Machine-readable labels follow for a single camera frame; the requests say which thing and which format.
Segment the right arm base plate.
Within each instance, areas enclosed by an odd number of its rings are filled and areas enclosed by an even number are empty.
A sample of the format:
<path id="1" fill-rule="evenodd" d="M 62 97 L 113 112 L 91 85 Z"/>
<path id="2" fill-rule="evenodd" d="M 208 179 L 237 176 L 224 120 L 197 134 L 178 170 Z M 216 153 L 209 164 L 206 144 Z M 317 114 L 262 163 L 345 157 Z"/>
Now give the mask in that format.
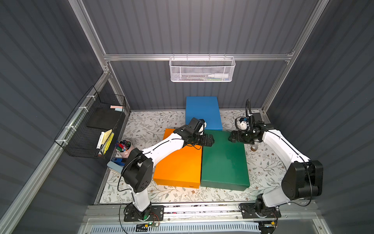
<path id="1" fill-rule="evenodd" d="M 238 206 L 244 219 L 248 218 L 280 218 L 281 213 L 277 207 L 266 207 L 261 203 L 248 202 L 240 203 Z"/>

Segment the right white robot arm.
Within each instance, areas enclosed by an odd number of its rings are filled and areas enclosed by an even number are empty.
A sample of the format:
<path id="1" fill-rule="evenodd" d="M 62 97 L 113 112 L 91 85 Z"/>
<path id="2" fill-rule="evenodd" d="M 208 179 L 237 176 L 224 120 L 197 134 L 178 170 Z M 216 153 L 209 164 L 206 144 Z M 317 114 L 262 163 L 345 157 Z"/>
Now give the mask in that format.
<path id="1" fill-rule="evenodd" d="M 255 122 L 244 130 L 232 131 L 228 140 L 247 144 L 264 142 L 271 147 L 286 168 L 281 185 L 257 197 L 257 212 L 298 199 L 311 200 L 322 194 L 323 165 L 318 160 L 311 160 L 302 154 L 272 125 L 262 121 Z"/>

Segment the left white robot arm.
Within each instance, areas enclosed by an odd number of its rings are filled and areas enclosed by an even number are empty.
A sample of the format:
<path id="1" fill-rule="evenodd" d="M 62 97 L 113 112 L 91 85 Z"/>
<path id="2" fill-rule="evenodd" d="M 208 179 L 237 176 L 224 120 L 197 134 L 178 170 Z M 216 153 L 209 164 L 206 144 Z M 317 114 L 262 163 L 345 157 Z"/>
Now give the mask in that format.
<path id="1" fill-rule="evenodd" d="M 151 207 L 147 188 L 153 178 L 153 168 L 164 158 L 186 146 L 211 147 L 214 144 L 213 135 L 204 133 L 206 122 L 203 119 L 192 118 L 189 124 L 173 131 L 166 139 L 147 149 L 134 148 L 121 176 L 130 187 L 133 206 L 139 212 Z"/>

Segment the blue shoebox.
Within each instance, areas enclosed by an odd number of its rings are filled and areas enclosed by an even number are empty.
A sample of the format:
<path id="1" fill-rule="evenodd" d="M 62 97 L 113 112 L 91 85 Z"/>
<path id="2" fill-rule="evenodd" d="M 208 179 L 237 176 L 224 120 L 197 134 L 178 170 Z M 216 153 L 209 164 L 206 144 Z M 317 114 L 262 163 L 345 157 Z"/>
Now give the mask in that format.
<path id="1" fill-rule="evenodd" d="M 203 119 L 208 130 L 223 130 L 217 97 L 186 97 L 186 124 L 192 118 Z"/>

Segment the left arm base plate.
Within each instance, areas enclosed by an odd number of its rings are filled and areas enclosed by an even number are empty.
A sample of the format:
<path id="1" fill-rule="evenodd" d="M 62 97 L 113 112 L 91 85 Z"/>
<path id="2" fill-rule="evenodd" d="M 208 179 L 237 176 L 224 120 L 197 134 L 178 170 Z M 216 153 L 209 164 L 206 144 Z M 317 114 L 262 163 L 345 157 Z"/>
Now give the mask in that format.
<path id="1" fill-rule="evenodd" d="M 149 205 L 144 211 L 139 211 L 133 204 L 126 206 L 124 210 L 125 222 L 136 221 L 163 221 L 164 209 L 162 205 Z"/>

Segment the orange shoebox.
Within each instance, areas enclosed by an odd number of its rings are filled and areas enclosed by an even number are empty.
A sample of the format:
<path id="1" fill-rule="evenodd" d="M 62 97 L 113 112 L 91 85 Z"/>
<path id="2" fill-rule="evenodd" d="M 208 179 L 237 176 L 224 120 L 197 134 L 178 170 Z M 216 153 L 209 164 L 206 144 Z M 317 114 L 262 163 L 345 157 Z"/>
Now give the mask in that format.
<path id="1" fill-rule="evenodd" d="M 156 165 L 153 180 L 157 185 L 198 189 L 201 166 L 202 148 L 185 146 Z"/>

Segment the green shoebox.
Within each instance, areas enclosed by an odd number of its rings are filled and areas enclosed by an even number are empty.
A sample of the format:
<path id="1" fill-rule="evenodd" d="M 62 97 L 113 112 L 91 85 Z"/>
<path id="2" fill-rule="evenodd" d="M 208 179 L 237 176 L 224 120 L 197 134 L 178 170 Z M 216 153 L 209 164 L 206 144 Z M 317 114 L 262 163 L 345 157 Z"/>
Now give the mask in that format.
<path id="1" fill-rule="evenodd" d="M 249 188 L 244 144 L 229 141 L 227 131 L 205 132 L 213 135 L 214 143 L 202 151 L 201 186 L 234 191 Z"/>

